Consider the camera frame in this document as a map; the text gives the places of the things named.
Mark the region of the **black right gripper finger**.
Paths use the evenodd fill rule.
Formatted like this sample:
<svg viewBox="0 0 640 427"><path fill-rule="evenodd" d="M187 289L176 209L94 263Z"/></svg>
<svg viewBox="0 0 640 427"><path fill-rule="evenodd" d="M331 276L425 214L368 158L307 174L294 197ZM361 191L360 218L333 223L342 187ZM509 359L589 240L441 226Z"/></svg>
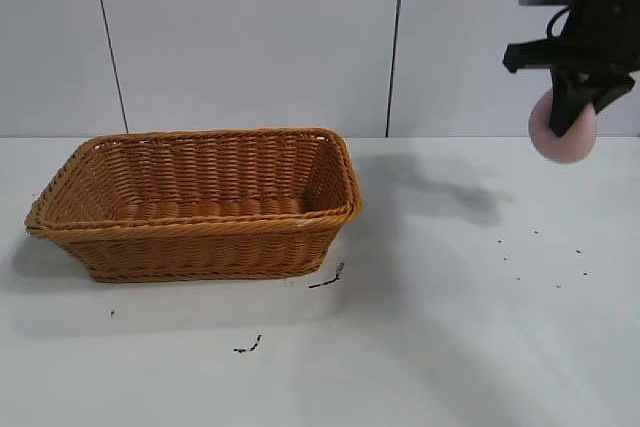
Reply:
<svg viewBox="0 0 640 427"><path fill-rule="evenodd" d="M587 74L552 69L552 108L549 127L563 137L578 119L587 104L592 101L595 87Z"/></svg>
<svg viewBox="0 0 640 427"><path fill-rule="evenodd" d="M630 93L636 82L628 74L599 77L592 99L594 111L600 114L606 107Z"/></svg>

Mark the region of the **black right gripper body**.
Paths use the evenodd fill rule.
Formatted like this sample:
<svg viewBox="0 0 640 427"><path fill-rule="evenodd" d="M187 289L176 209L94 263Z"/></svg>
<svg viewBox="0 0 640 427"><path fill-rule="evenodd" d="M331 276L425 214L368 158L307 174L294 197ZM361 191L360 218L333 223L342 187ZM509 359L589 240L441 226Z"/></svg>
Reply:
<svg viewBox="0 0 640 427"><path fill-rule="evenodd" d="M578 73L628 74L639 69L639 0L518 0L559 6L545 37L511 43L506 69L566 68Z"/></svg>

